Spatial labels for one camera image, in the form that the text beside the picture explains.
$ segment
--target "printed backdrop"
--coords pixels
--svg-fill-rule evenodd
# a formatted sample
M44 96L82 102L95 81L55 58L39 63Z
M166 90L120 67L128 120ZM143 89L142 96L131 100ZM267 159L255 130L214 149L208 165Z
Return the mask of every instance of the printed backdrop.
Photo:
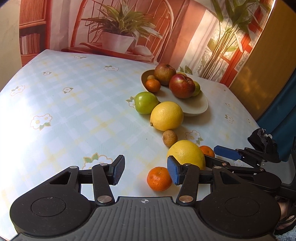
M20 51L92 53L174 68L229 86L273 0L21 0Z

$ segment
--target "brown apple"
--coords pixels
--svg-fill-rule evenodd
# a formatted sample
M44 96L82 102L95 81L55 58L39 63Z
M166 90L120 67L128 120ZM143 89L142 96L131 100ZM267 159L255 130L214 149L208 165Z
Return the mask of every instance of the brown apple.
M169 85L170 79L176 74L176 70L169 64L159 64L154 70L155 78L165 86Z
M175 74L170 79L169 89L174 96L180 99L186 99L192 96L195 91L194 81L183 74Z

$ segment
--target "wall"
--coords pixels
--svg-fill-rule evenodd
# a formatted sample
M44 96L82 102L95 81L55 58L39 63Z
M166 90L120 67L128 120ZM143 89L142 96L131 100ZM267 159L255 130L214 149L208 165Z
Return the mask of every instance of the wall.
M22 67L19 42L20 0L0 8L0 90Z
M295 23L296 13L278 0L252 54L230 86L255 120L296 67Z

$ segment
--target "metal rivet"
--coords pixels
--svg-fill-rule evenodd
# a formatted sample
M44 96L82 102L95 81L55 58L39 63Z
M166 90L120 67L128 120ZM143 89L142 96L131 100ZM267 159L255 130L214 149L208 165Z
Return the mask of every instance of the metal rivet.
M107 202L111 202L112 198L110 196L103 195L103 196L99 196L97 200L101 203L107 203Z
M185 202L185 203L192 202L193 201L193 197L188 196L188 195L184 195L184 196L179 197L179 201Z

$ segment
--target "flower pattern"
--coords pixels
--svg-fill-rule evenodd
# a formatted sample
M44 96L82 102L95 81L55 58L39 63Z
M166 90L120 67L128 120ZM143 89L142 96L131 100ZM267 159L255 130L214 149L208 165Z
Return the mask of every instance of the flower pattern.
M75 55L74 58L86 58L86 55Z
M42 115L42 116L34 116L31 121L30 127L33 127L35 130L39 129L40 131L46 127L51 126L50 121L52 120L52 116L50 114Z
M113 71L118 71L119 68L118 67L115 67L115 66L112 66L112 65L109 65L109 66L105 66L104 70L113 70Z
M64 94L66 94L66 93L70 92L71 90L73 90L72 87L66 87L63 89L63 92L64 92Z
M25 87L26 87L26 86L24 86L24 85L17 86L15 89L11 90L10 95L11 95L11 96L14 96L14 95L17 94L17 93L22 92L22 91L25 89Z
M132 107L132 108L136 108L135 107L135 98L134 97L130 97L129 99L126 100L128 102L128 106Z
M196 130L193 130L192 132L185 132L186 140L193 142L194 144L200 145L200 142L203 141L203 138L201 138L200 133Z
M224 118L227 119L228 122L231 123L231 124L234 122L234 119L228 114L226 114Z
M106 157L105 155L99 155L97 152L92 155L92 157L85 156L83 158L84 165L82 169L91 169L93 166L101 163L111 164L113 160L111 158Z

